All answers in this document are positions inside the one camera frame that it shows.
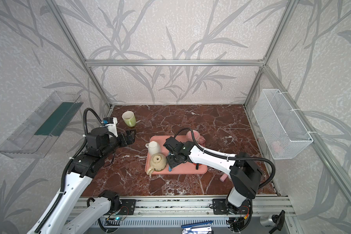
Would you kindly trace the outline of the light green ceramic mug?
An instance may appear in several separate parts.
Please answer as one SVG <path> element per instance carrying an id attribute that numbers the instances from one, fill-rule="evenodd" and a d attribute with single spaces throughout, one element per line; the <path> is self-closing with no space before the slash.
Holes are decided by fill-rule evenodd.
<path id="1" fill-rule="evenodd" d="M 134 112 L 132 111 L 126 111 L 122 114 L 122 119 L 124 121 L 124 123 L 128 126 L 128 127 L 135 127 L 136 125 L 136 117 Z"/>

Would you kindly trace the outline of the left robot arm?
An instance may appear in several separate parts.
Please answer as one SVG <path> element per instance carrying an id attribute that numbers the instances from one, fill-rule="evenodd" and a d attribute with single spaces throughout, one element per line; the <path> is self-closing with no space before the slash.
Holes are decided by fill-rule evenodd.
<path id="1" fill-rule="evenodd" d="M 105 160 L 117 149 L 133 144 L 136 138 L 136 130 L 110 132 L 116 127 L 114 119 L 102 120 L 92 108 L 84 110 L 82 122 L 84 142 L 70 157 L 62 172 L 59 191 L 29 230 L 30 234 L 83 234 L 103 215 L 116 214 L 122 209 L 119 194 L 105 190 L 87 209 L 67 222 L 80 196 L 104 166 Z"/>

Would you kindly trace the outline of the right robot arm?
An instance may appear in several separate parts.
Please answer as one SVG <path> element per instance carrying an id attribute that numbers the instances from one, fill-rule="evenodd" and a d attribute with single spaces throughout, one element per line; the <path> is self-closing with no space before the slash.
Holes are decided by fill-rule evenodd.
<path id="1" fill-rule="evenodd" d="M 257 191 L 270 183 L 276 174 L 274 163 L 268 159 L 252 157 L 245 152 L 221 153 L 201 146 L 191 128 L 180 129 L 174 136 L 167 138 L 163 146 L 169 151 L 167 161 L 171 168 L 190 162 L 206 165 L 227 174 L 233 188 L 225 200 L 225 205 L 227 211 L 232 214 L 239 213 L 244 202 L 255 199 Z M 267 163 L 271 168 L 269 177 L 263 182 L 263 172 L 256 161 Z"/>

